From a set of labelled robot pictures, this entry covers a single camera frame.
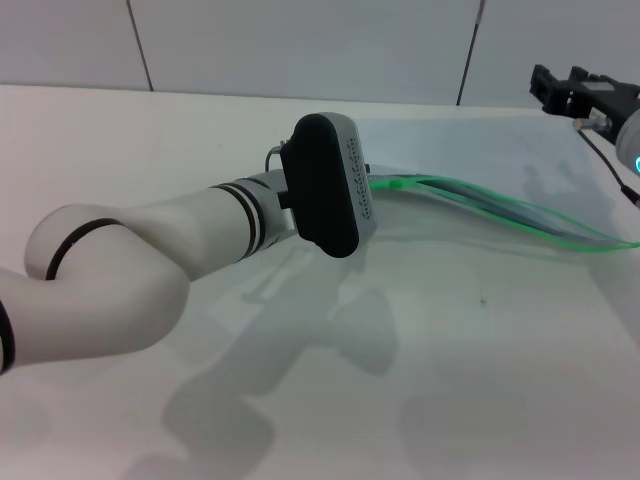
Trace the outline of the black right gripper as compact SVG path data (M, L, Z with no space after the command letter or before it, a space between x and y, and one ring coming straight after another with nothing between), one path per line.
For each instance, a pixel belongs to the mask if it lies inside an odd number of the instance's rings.
M610 122L609 131L620 131L639 109L639 86L622 83L573 66L569 80L558 81L541 64L534 66L530 93L551 115L586 119L595 109Z

